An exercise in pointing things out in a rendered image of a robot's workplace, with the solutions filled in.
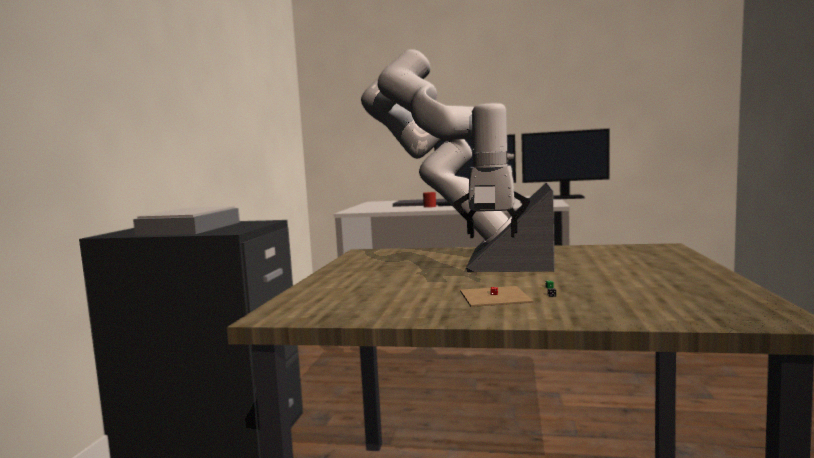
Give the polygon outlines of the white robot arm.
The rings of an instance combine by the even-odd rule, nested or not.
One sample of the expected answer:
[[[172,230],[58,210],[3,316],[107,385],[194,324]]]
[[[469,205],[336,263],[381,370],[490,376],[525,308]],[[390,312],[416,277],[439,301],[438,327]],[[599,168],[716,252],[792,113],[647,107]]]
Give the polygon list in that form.
[[[514,154],[506,152],[506,108],[499,103],[469,107],[437,102],[436,88],[424,80],[430,69],[422,53],[407,50],[364,91],[361,103],[413,158],[423,157],[444,141],[421,164],[419,174],[456,209],[454,202],[469,193],[469,179],[455,174],[472,157],[469,145],[461,139],[473,139],[474,133],[473,165],[500,165],[514,160]],[[512,219],[501,211],[476,211],[472,217],[474,229],[484,238],[484,246]]]

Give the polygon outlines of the tan square mat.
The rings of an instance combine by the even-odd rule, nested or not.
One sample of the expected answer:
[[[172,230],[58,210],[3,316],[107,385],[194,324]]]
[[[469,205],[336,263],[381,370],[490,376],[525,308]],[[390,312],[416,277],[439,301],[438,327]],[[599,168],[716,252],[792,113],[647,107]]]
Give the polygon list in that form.
[[[534,303],[517,286],[498,287],[498,295],[491,295],[491,288],[460,290],[471,307]]]

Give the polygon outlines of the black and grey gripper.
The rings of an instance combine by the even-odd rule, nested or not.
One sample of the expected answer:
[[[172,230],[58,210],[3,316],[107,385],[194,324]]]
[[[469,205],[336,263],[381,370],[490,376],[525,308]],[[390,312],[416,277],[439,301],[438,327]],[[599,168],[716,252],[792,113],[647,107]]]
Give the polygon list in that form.
[[[512,178],[512,179],[511,179]],[[495,185],[495,210],[475,210],[474,194],[475,185]],[[515,211],[514,198],[522,202],[522,206]],[[462,203],[469,199],[470,212],[466,212]],[[470,169],[469,193],[454,202],[454,206],[467,221],[467,234],[474,238],[473,215],[476,211],[508,211],[511,219],[511,237],[517,233],[517,219],[525,212],[530,203],[530,199],[514,191],[513,174],[511,166],[500,165],[474,165]],[[513,211],[513,210],[515,211]]]

